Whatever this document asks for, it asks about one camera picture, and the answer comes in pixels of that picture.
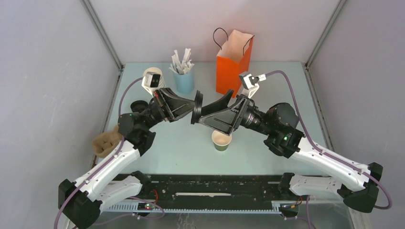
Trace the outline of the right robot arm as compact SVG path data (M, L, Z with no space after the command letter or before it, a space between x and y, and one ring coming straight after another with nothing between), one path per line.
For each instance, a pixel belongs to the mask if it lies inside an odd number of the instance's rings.
M307 134L297 129L299 118L288 103L275 104L262 112L245 95L238 95L229 104L232 94L233 90L229 90L219 100L203 106L203 95L197 92L191 123L200 123L224 135L240 126L264 134L264 144L275 155L306 162L337 181L337 187L326 187L324 191L341 197L346 206L363 213L376 208L382 165L357 163L310 141Z

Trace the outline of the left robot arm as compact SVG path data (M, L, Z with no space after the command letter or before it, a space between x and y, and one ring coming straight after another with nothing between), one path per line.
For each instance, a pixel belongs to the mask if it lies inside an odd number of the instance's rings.
M65 179L58 186L58 208L54 228L64 214L77 229L87 229L96 222L107 205L102 192L120 171L144 155L152 146L156 133L150 129L162 121L175 122L192 112L195 102L179 97L170 88L160 88L141 112L118 116L122 139L101 164L74 181Z

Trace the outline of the green paper coffee cup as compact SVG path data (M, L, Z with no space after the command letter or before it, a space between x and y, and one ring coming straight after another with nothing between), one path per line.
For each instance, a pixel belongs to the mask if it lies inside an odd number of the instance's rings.
M214 130L211 135L213 145L218 151L225 151L232 141L232 135L226 135Z

